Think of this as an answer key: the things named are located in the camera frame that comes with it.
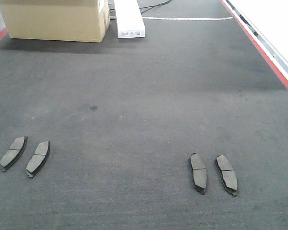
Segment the brake pad friction material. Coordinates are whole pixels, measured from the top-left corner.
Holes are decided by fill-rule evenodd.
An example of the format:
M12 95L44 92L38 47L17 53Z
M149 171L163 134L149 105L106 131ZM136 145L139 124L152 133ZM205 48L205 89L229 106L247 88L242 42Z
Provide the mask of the brake pad friction material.
M22 155L26 147L28 137L16 138L10 149L1 158L0 165L2 172L6 172Z
M233 196L238 195L238 181L236 173L231 166L231 164L228 162L225 156L219 155L216 158L216 166L217 169L221 175L222 183L224 185L224 188L227 192L232 194Z
M201 194L205 194L207 185L206 167L198 153L190 157L190 166L193 173L193 186Z
M45 141L39 143L38 147L35 150L35 153L27 165L27 174L29 178L33 178L35 174L41 169L45 164L50 151L50 142Z

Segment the dark stain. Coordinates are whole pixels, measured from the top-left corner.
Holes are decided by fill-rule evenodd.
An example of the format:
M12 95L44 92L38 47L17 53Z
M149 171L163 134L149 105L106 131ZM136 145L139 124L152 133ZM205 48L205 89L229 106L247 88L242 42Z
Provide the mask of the dark stain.
M92 110L93 112L95 112L98 109L98 106L93 105L90 107L90 110Z

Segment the cardboard box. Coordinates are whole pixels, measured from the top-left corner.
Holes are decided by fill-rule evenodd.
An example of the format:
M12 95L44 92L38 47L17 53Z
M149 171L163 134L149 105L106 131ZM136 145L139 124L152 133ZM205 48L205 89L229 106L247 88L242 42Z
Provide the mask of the cardboard box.
M11 38L101 42L108 0L0 0Z

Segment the white box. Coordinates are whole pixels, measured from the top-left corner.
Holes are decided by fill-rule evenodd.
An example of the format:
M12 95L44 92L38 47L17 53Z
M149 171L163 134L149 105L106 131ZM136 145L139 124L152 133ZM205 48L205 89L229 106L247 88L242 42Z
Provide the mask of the white box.
M117 37L145 37L145 25L136 0L114 0Z

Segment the floor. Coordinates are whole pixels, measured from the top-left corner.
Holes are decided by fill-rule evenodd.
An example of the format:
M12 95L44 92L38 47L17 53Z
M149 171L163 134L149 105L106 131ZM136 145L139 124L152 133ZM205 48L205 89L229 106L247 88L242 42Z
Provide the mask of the floor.
M219 0L174 0L145 16L230 14ZM0 230L288 230L285 86L234 19L144 23L146 38L118 40L112 21L101 44L0 41L0 159L28 136L0 171ZM194 152L206 195L192 186Z

